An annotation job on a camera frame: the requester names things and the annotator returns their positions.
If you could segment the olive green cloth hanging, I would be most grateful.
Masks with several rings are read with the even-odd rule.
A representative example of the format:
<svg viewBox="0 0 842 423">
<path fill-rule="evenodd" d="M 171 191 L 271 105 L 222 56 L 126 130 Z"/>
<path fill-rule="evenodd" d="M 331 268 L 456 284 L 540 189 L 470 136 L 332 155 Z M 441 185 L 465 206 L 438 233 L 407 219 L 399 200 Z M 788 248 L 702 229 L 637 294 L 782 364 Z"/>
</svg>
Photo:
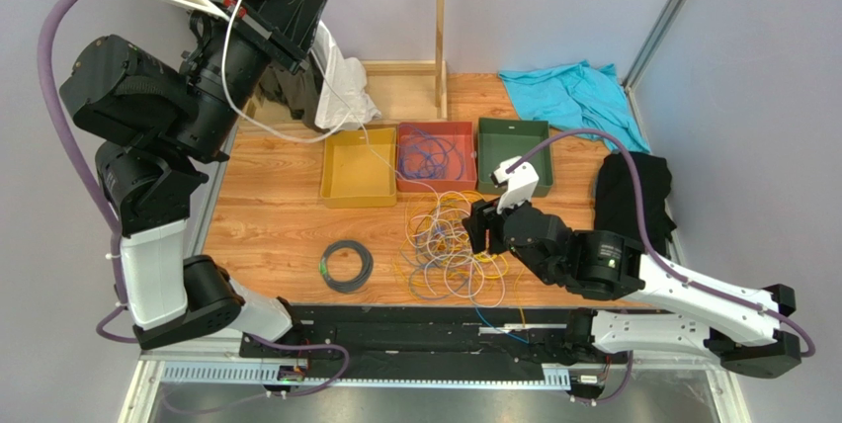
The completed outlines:
<svg viewBox="0 0 842 423">
<path fill-rule="evenodd" d="M 272 63 L 260 87 L 267 100 L 286 105 L 293 120 L 301 121 L 318 133 L 324 133 L 325 129 L 315 124 L 322 81 L 323 76 L 313 69 L 292 74 L 277 63 Z"/>
</svg>

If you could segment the white cloth hanging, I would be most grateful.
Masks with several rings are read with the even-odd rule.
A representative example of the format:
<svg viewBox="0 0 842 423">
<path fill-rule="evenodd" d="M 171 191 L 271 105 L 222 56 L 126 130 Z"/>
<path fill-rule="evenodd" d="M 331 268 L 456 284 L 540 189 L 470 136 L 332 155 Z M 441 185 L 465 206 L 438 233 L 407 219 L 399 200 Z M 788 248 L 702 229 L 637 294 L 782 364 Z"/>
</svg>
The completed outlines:
<svg viewBox="0 0 842 423">
<path fill-rule="evenodd" d="M 368 77 L 362 62 L 343 55 L 323 22 L 318 25 L 309 61 L 309 69 L 323 76 L 315 114 L 318 127 L 325 132 L 334 128 L 355 129 L 382 118 L 367 92 Z"/>
</svg>

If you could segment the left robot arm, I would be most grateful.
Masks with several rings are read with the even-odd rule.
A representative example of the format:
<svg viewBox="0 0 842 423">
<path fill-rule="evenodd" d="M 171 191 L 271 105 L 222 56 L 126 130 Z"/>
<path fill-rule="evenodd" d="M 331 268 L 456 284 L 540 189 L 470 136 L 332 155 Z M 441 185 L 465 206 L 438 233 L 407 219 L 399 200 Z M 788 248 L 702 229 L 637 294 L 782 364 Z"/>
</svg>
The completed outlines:
<svg viewBox="0 0 842 423">
<path fill-rule="evenodd" d="M 265 71 L 302 70 L 328 0 L 208 0 L 189 27 L 196 47 L 173 68 L 108 35 L 79 55 L 59 96 L 74 124 L 102 139 L 95 195 L 117 222 L 119 296 L 144 350 L 225 328 L 274 342 L 288 304 L 249 291 L 207 255 L 187 256 L 200 164 L 223 147 Z"/>
</svg>

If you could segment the cyan cloth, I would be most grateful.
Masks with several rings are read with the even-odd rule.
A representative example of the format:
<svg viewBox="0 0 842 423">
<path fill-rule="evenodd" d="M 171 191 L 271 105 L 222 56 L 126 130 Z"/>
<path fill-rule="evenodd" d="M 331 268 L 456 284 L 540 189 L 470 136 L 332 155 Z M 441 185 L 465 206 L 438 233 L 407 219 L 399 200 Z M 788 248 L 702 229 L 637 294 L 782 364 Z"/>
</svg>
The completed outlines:
<svg viewBox="0 0 842 423">
<path fill-rule="evenodd" d="M 522 120 L 545 121 L 559 130 L 597 129 L 631 152 L 651 151 L 613 64 L 593 67 L 582 60 L 532 71 L 501 70 L 498 77 Z"/>
</svg>

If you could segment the yellow plastic bin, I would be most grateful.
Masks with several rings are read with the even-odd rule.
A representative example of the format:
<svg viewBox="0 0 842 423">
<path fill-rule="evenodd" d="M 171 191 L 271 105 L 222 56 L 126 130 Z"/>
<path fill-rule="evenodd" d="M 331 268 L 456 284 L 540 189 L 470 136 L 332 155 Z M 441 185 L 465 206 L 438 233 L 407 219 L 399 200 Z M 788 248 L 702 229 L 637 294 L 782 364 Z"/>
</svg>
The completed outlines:
<svg viewBox="0 0 842 423">
<path fill-rule="evenodd" d="M 396 129 L 341 131 L 325 141 L 320 198 L 331 209 L 397 204 Z"/>
</svg>

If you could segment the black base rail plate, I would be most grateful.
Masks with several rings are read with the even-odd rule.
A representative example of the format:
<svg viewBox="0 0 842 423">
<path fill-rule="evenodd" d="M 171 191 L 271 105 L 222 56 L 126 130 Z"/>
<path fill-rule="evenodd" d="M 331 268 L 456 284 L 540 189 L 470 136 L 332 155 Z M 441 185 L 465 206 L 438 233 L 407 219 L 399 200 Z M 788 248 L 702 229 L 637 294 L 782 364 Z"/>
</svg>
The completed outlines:
<svg viewBox="0 0 842 423">
<path fill-rule="evenodd" d="M 294 327 L 281 343 L 285 350 L 267 348 L 249 337 L 240 341 L 242 358 L 299 359 L 310 377 L 324 377 L 330 362 L 365 364 L 375 355 L 407 353 L 435 355 L 424 369 L 440 372 L 459 364 L 467 354 L 524 359 L 529 363 L 606 364 L 621 353 L 577 348 L 566 336 L 575 312 L 568 308 L 537 308 L 520 312 L 514 307 L 476 311 L 464 306 L 296 305 Z"/>
</svg>

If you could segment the wooden frame stand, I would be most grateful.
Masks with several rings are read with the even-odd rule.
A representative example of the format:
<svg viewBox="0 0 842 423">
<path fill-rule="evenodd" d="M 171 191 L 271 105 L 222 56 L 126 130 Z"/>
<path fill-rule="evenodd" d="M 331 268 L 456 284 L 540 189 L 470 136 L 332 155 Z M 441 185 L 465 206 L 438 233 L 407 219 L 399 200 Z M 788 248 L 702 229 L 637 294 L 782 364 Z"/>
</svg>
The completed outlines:
<svg viewBox="0 0 842 423">
<path fill-rule="evenodd" d="M 342 1 L 328 5 L 332 17 L 323 21 L 335 38 L 338 28 L 348 28 L 365 40 L 383 46 L 390 35 L 404 42 L 414 41 L 427 27 L 425 20 L 402 25 L 401 20 L 420 11 L 425 0 Z M 367 92 L 382 113 L 382 118 L 360 127 L 394 126 L 404 122 L 445 122 L 449 118 L 447 100 L 447 62 L 444 59 L 445 0 L 436 3 L 435 53 L 433 59 L 374 59 L 359 58 L 359 52 L 342 50 L 344 41 L 336 40 L 346 57 L 359 59 L 368 77 Z M 246 116 L 274 127 L 291 126 L 295 121 L 287 109 L 267 101 L 260 83 L 243 109 Z"/>
</svg>

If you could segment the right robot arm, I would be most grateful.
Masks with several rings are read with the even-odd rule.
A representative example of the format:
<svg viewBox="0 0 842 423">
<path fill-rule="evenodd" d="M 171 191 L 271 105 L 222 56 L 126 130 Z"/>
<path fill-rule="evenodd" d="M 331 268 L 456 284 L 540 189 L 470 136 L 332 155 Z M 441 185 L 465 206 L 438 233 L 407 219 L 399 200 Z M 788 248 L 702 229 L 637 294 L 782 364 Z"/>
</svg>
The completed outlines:
<svg viewBox="0 0 842 423">
<path fill-rule="evenodd" d="M 797 308 L 790 287 L 732 285 L 645 252 L 617 233 L 574 231 L 529 202 L 502 210 L 496 201 L 479 200 L 462 224 L 473 252 L 509 252 L 547 286 L 655 307 L 630 315 L 572 312 L 564 344 L 575 359 L 632 351 L 687 354 L 765 380 L 801 362 L 799 336 L 782 327 Z"/>
</svg>

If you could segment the aluminium frame rail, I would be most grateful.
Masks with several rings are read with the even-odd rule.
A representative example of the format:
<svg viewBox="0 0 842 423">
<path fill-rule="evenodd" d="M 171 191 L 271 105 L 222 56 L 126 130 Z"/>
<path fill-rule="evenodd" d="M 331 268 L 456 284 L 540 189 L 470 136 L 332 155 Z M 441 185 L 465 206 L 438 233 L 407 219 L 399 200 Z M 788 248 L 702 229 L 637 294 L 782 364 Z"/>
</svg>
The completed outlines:
<svg viewBox="0 0 842 423">
<path fill-rule="evenodd" d="M 292 387 L 319 386 L 331 388 L 359 387 L 386 389 L 438 389 L 485 391 L 556 392 L 565 400 L 576 383 L 596 385 L 604 382 L 601 373 L 616 379 L 610 392 L 595 400 L 596 405 L 618 405 L 620 399 L 642 385 L 645 374 L 689 396 L 695 394 L 691 379 L 700 382 L 703 399 L 719 422 L 748 422 L 751 419 L 737 379 L 710 364 L 677 357 L 620 357 L 616 363 L 577 364 L 529 363 L 524 359 L 495 358 L 490 354 L 467 354 L 458 365 L 440 372 L 424 369 L 435 355 L 411 356 L 407 353 L 375 355 L 365 364 L 361 357 L 343 370 L 339 362 L 330 362 L 324 377 L 294 378 L 294 360 L 281 358 L 247 359 L 230 352 L 189 356 L 161 354 L 143 356 L 135 369 L 120 414 L 122 422 L 151 422 L 154 410 L 161 404 L 159 390 L 163 384 L 238 384 L 259 386 L 262 398 L 282 385 Z"/>
</svg>

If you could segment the green plastic bin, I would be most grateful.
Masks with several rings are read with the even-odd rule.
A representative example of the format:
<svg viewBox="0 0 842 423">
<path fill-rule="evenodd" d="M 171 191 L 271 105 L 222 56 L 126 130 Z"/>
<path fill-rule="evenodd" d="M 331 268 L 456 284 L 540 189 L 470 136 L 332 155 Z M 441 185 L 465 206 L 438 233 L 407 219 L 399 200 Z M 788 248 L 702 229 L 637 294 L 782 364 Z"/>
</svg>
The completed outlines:
<svg viewBox="0 0 842 423">
<path fill-rule="evenodd" d="M 477 190 L 495 195 L 499 190 L 491 181 L 491 173 L 504 160 L 522 156 L 549 138 L 546 121 L 519 121 L 480 118 L 477 123 Z M 552 153 L 549 147 L 529 159 L 539 176 L 535 198 L 544 198 L 554 185 Z"/>
</svg>

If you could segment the black cloth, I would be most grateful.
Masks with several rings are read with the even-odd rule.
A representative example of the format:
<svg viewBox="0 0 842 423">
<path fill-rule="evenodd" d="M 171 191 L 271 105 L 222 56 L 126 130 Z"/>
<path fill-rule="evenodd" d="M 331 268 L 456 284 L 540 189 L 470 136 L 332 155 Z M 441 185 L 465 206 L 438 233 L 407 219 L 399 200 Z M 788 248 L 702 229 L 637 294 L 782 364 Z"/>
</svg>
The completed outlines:
<svg viewBox="0 0 842 423">
<path fill-rule="evenodd" d="M 667 257 L 668 243 L 677 228 L 666 211 L 666 199 L 672 190 L 671 171 L 663 157 L 633 152 L 631 158 L 639 177 L 649 242 L 658 254 Z M 632 175 L 621 153 L 604 158 L 594 182 L 593 196 L 594 229 L 640 241 Z"/>
</svg>

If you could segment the red plastic bin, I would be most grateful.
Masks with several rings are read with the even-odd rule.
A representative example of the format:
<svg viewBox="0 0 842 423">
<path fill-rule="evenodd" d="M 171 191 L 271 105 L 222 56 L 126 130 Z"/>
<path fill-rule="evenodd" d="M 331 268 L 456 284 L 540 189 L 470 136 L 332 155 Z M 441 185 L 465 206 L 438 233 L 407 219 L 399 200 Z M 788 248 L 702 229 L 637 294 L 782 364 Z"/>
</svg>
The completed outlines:
<svg viewBox="0 0 842 423">
<path fill-rule="evenodd" d="M 476 147 L 471 122 L 404 122 L 396 129 L 396 186 L 403 193 L 473 191 Z"/>
</svg>

